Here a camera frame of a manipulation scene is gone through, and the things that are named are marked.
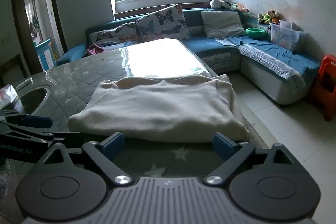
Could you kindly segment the cream knit garment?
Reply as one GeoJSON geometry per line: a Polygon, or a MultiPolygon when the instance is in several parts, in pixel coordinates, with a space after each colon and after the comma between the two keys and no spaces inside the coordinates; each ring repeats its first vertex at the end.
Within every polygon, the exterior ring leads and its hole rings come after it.
{"type": "Polygon", "coordinates": [[[68,128],[170,143],[211,142],[217,132],[234,141],[250,139],[227,75],[105,80],[85,108],[69,117],[68,128]]]}

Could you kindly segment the white tissue pack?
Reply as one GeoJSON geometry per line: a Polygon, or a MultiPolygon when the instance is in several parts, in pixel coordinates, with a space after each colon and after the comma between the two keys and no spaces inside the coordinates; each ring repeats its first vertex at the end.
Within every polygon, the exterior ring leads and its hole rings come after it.
{"type": "Polygon", "coordinates": [[[0,109],[13,103],[18,97],[18,93],[13,85],[6,85],[0,89],[0,109]]]}

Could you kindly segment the blue white cabinet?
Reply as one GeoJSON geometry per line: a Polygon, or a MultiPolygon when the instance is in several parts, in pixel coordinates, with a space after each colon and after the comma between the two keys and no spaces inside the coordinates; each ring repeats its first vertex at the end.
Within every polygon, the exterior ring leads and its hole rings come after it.
{"type": "Polygon", "coordinates": [[[47,39],[35,46],[35,51],[43,71],[52,69],[56,65],[50,39],[47,39]]]}

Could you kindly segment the teal corner sofa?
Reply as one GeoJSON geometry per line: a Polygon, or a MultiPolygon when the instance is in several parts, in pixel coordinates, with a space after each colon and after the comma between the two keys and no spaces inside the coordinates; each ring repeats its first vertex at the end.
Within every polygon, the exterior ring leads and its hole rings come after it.
{"type": "MultiPolygon", "coordinates": [[[[247,35],[226,38],[208,38],[204,32],[201,11],[211,9],[183,10],[191,38],[180,40],[192,53],[196,54],[217,74],[240,71],[274,102],[281,105],[292,104],[303,98],[318,75],[320,63],[305,53],[291,52],[266,40],[251,39],[247,35]]],[[[239,14],[242,26],[245,20],[239,14]]],[[[63,65],[87,55],[91,45],[89,35],[116,28],[124,23],[135,23],[143,16],[114,20],[112,22],[88,29],[86,42],[66,52],[57,61],[63,65]]],[[[126,46],[146,43],[141,39],[137,29],[138,42],[125,42],[103,47],[105,51],[116,50],[126,46]]]]}

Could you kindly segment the pink cloth on sofa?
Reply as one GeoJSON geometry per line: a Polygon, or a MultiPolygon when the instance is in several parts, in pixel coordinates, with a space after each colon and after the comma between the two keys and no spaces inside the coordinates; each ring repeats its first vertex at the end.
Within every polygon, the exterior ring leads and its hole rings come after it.
{"type": "Polygon", "coordinates": [[[93,43],[91,44],[88,49],[87,49],[87,54],[88,56],[93,56],[93,55],[97,55],[99,53],[103,53],[105,50],[104,48],[98,46],[97,44],[93,43]]]}

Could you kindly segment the red plastic stool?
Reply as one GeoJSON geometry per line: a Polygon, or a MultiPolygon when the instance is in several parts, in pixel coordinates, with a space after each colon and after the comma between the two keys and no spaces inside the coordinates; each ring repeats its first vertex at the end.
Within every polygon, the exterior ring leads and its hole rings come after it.
{"type": "Polygon", "coordinates": [[[318,70],[314,95],[323,104],[323,117],[331,121],[335,116],[335,56],[325,55],[318,70]]]}

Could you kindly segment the green bowl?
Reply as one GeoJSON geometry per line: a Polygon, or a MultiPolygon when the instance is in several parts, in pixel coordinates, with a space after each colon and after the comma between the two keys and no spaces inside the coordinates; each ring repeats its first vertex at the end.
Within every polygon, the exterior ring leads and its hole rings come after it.
{"type": "Polygon", "coordinates": [[[267,32],[265,30],[253,27],[247,28],[246,34],[249,38],[256,40],[264,39],[267,36],[267,32]]]}

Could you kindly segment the long butterfly cushion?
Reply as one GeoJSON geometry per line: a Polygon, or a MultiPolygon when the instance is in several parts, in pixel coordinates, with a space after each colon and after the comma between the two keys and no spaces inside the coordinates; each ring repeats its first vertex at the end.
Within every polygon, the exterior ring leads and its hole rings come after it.
{"type": "Polygon", "coordinates": [[[90,44],[99,47],[113,46],[125,42],[138,42],[135,23],[124,23],[116,28],[94,32],[89,35],[90,44]]]}

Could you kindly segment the clear plastic storage box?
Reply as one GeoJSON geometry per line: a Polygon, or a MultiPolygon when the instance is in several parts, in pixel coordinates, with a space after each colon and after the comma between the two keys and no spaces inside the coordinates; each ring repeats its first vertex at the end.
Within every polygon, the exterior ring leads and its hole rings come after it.
{"type": "Polygon", "coordinates": [[[281,24],[270,24],[270,40],[272,43],[291,52],[299,52],[303,49],[306,33],[293,30],[281,24]]]}

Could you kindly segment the grey plain cushion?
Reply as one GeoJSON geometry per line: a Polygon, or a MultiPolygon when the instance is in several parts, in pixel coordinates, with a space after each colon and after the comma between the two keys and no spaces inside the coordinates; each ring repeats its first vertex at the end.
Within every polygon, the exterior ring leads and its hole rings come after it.
{"type": "Polygon", "coordinates": [[[235,11],[201,11],[201,16],[204,32],[208,38],[246,35],[239,14],[235,11]]]}

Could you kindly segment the green brown plush toys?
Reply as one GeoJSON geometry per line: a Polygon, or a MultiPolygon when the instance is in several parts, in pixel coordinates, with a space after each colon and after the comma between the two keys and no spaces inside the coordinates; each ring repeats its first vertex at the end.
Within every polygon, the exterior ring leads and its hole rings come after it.
{"type": "Polygon", "coordinates": [[[281,15],[277,10],[268,10],[265,14],[258,14],[258,23],[259,24],[280,24],[281,15]]]}

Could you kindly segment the large butterfly cushion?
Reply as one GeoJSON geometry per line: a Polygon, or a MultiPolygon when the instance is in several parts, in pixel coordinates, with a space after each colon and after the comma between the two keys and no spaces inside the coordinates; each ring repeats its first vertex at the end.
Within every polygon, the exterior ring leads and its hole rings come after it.
{"type": "Polygon", "coordinates": [[[152,12],[136,20],[135,24],[144,42],[165,38],[191,38],[181,4],[152,12]]]}

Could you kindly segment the orange plush toy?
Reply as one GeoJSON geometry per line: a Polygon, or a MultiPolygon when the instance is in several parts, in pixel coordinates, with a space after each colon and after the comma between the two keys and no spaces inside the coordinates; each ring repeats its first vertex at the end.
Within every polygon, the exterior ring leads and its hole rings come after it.
{"type": "Polygon", "coordinates": [[[249,10],[246,9],[245,6],[242,5],[241,3],[234,3],[234,4],[232,4],[232,5],[231,5],[231,9],[233,9],[233,10],[238,10],[238,11],[240,11],[240,12],[243,13],[243,14],[249,12],[249,10]]]}

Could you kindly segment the panda plush toy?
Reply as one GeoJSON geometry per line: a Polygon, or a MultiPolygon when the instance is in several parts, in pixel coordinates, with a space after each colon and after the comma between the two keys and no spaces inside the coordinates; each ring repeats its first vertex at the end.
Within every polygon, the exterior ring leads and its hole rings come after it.
{"type": "Polygon", "coordinates": [[[226,0],[210,0],[210,7],[212,9],[230,8],[231,4],[226,0]]]}

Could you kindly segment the dark wooden door frame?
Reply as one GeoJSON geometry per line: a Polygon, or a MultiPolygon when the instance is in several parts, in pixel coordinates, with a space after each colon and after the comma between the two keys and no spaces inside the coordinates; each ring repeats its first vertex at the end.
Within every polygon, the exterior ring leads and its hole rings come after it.
{"type": "MultiPolygon", "coordinates": [[[[51,3],[62,48],[63,50],[68,51],[60,21],[57,2],[56,0],[51,0],[51,3]]],[[[31,75],[35,75],[42,71],[42,66],[40,65],[38,56],[33,46],[33,42],[30,38],[29,23],[25,12],[24,0],[11,0],[11,6],[13,11],[15,28],[17,31],[17,36],[23,53],[23,57],[27,64],[29,73],[31,75]]]]}

